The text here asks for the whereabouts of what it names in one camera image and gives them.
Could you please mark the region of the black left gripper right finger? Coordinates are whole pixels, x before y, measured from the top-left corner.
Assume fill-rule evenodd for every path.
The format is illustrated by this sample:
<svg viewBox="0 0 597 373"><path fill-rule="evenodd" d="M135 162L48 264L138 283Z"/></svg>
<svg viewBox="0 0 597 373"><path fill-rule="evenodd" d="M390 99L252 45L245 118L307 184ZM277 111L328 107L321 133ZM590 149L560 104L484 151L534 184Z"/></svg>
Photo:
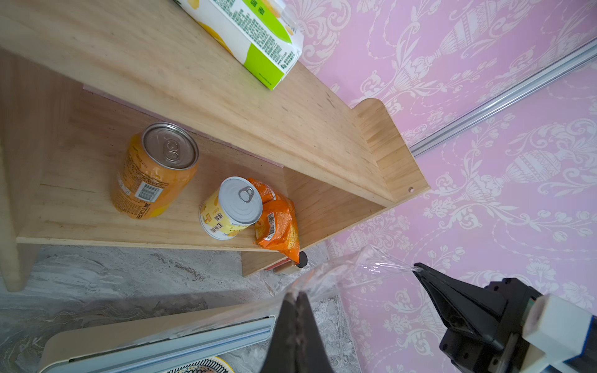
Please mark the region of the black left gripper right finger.
<svg viewBox="0 0 597 373"><path fill-rule="evenodd" d="M299 373L334 373L305 292L298 294L296 313L295 371Z"/></svg>

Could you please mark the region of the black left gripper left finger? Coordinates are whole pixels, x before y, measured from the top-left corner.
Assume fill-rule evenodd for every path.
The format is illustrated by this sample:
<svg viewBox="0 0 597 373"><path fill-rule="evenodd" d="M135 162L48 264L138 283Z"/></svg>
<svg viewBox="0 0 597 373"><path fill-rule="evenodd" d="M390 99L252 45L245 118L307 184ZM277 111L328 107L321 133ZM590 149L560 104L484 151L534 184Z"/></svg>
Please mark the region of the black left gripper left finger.
<svg viewBox="0 0 597 373"><path fill-rule="evenodd" d="M261 373L292 373L297 370L298 346L296 297L284 296Z"/></svg>

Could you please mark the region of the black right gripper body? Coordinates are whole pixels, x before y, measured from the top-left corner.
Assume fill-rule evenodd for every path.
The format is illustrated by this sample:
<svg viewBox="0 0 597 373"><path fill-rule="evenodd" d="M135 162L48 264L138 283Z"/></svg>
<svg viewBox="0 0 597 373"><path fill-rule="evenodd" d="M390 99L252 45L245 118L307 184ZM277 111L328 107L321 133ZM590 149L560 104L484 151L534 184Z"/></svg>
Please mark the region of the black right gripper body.
<svg viewBox="0 0 597 373"><path fill-rule="evenodd" d="M471 338L446 327L440 350L460 372L519 372L530 346L522 339L522 327L541 293L517 278L492 281L483 288L507 301L495 337Z"/></svg>

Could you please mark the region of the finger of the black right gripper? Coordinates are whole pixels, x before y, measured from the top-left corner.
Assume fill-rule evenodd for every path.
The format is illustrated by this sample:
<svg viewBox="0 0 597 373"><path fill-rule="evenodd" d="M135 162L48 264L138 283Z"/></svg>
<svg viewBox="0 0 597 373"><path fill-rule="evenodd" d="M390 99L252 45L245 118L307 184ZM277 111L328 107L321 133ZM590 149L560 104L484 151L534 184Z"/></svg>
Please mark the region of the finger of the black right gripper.
<svg viewBox="0 0 597 373"><path fill-rule="evenodd" d="M451 278L423 263L414 275L428 293L444 325L471 338L493 338L507 301L497 292Z"/></svg>

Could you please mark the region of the cream plastic wrap dispenser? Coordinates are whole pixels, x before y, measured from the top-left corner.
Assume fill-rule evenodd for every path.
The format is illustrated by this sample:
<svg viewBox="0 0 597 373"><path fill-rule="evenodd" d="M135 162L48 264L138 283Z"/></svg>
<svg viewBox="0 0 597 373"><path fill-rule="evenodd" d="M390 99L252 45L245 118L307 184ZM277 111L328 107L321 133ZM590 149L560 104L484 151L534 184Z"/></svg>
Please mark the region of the cream plastic wrap dispenser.
<svg viewBox="0 0 597 373"><path fill-rule="evenodd" d="M272 314L230 306L61 332L40 372L168 372L271 338Z"/></svg>

